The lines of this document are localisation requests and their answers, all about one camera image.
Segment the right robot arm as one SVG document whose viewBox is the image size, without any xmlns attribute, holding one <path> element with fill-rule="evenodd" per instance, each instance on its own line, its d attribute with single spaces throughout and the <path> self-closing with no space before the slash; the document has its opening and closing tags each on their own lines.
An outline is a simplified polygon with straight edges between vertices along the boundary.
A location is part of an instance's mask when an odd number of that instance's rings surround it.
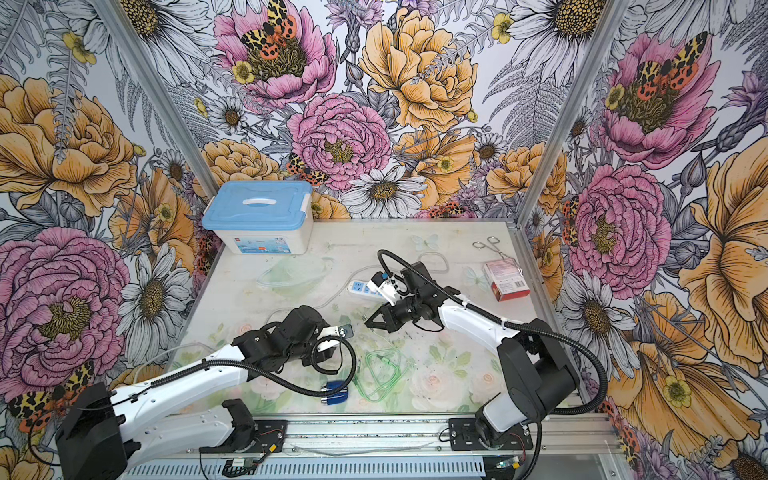
<svg viewBox="0 0 768 480">
<path fill-rule="evenodd" d="M 397 278 L 403 290 L 396 287 Z M 475 414 L 475 429 L 486 447 L 515 427 L 544 420 L 578 388 L 576 369 L 546 322 L 512 323 L 490 314 L 459 290 L 436 283 L 422 263 L 404 268 L 398 277 L 378 272 L 367 288 L 384 299 L 367 327 L 393 333 L 428 320 L 496 354 L 504 387 Z"/>
</svg>

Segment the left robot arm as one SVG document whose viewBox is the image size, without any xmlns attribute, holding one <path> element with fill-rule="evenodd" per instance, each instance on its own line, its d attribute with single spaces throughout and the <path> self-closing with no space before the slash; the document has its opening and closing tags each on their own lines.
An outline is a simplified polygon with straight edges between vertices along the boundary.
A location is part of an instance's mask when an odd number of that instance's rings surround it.
<svg viewBox="0 0 768 480">
<path fill-rule="evenodd" d="M 114 390 L 95 383 L 80 394 L 55 436 L 62 474 L 117 479 L 141 463 L 188 449 L 250 450 L 258 442 L 258 428 L 243 401 L 225 400 L 191 415 L 182 409 L 257 378 L 310 396 L 312 390 L 281 379 L 279 371 L 293 360 L 318 366 L 343 336 L 341 328 L 303 305 L 283 321 L 249 330 L 181 369 Z"/>
</svg>

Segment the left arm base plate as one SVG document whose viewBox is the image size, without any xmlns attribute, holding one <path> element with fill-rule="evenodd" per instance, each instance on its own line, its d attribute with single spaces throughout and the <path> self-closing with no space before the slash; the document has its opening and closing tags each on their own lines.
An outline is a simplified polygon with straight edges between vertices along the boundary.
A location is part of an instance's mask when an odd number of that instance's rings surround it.
<svg viewBox="0 0 768 480">
<path fill-rule="evenodd" d="M 221 444 L 201 447 L 204 454 L 272 454 L 282 451 L 288 422 L 274 419 L 255 419 L 252 425 L 237 426 Z"/>
</svg>

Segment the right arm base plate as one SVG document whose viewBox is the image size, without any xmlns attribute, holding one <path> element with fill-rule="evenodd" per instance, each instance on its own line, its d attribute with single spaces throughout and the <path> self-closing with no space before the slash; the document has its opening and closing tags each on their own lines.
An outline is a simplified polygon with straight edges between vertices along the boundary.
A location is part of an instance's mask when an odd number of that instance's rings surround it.
<svg viewBox="0 0 768 480">
<path fill-rule="evenodd" d="M 453 451 L 518 451 L 532 450 L 534 441 L 529 430 L 518 424 L 498 432 L 475 417 L 448 419 L 448 442 Z"/>
</svg>

